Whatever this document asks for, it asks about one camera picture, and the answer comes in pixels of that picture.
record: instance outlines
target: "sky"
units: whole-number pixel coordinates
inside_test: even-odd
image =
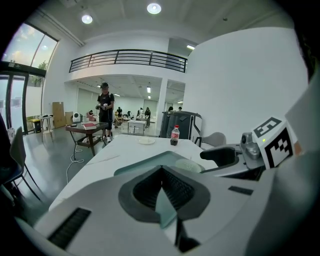
[[[5,50],[2,61],[10,62],[12,60],[15,63],[31,66],[32,59],[39,46],[32,63],[32,67],[37,68],[43,61],[49,62],[56,44],[55,40],[44,36],[42,32],[27,24],[22,24]]]

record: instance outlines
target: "cardboard panel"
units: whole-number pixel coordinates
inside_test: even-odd
[[[71,117],[74,115],[73,112],[65,112],[65,122],[67,126],[72,125]]]
[[[52,102],[53,125],[55,128],[65,126],[66,117],[63,102]]]

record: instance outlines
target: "white ceiling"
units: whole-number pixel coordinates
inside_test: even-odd
[[[161,5],[159,14],[147,12],[151,2]],[[293,27],[272,0],[48,0],[41,8],[83,41],[145,30],[199,44],[247,28]],[[81,22],[84,14],[93,17],[91,24]]]
[[[101,93],[97,85],[103,82],[109,84],[109,91],[112,94],[118,94],[121,97],[132,97],[158,101],[160,96],[161,78],[141,76],[141,75],[104,75],[92,76],[71,82],[72,85],[80,86],[83,89]],[[151,87],[151,93],[147,92],[147,87]],[[167,83],[165,101],[177,103],[183,101],[185,93],[185,84],[169,80]]]

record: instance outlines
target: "column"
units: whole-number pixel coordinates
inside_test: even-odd
[[[156,136],[158,136],[160,134],[162,116],[163,116],[163,111],[165,109],[165,104],[166,104],[167,85],[168,85],[168,79],[162,78],[161,88],[160,88],[160,96],[159,96],[158,106],[156,108],[156,121],[155,121],[155,135]]]

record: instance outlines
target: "red book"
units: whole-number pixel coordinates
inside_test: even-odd
[[[83,127],[85,130],[94,130],[97,128],[97,126],[94,123],[84,123]]]

